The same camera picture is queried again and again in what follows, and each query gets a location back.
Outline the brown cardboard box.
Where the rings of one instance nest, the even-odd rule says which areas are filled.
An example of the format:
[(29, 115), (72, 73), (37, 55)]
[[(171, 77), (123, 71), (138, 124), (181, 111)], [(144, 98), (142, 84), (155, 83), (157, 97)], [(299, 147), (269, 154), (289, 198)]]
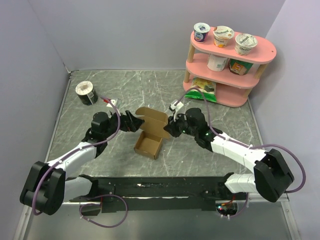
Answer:
[(168, 115), (145, 106), (138, 108), (135, 114), (144, 120), (144, 123), (140, 126), (142, 132), (133, 149), (139, 155), (156, 160), (163, 140), (170, 138), (170, 134), (164, 130), (168, 124)]

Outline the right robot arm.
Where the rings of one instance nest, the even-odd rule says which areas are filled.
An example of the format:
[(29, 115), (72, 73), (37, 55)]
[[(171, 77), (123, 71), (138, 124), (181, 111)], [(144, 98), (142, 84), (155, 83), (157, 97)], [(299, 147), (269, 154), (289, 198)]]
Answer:
[(228, 200), (236, 193), (257, 193), (275, 203), (294, 181), (288, 164), (278, 150), (253, 149), (217, 128), (210, 128), (199, 108), (170, 116), (163, 129), (175, 138), (181, 134), (192, 136), (201, 148), (221, 154), (250, 171), (226, 176), (224, 184), (218, 187), (223, 199)]

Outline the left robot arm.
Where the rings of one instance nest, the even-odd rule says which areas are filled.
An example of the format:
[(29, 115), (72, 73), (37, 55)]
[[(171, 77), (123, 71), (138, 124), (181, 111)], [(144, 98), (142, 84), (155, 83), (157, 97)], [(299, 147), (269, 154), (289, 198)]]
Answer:
[(107, 114), (100, 111), (93, 115), (91, 127), (82, 141), (72, 150), (46, 163), (35, 162), (27, 176), (20, 195), (20, 202), (32, 208), (34, 215), (53, 215), (63, 202), (83, 196), (94, 201), (99, 195), (99, 181), (91, 176), (70, 175), (85, 163), (102, 154), (118, 131), (136, 132), (144, 123), (130, 111)]

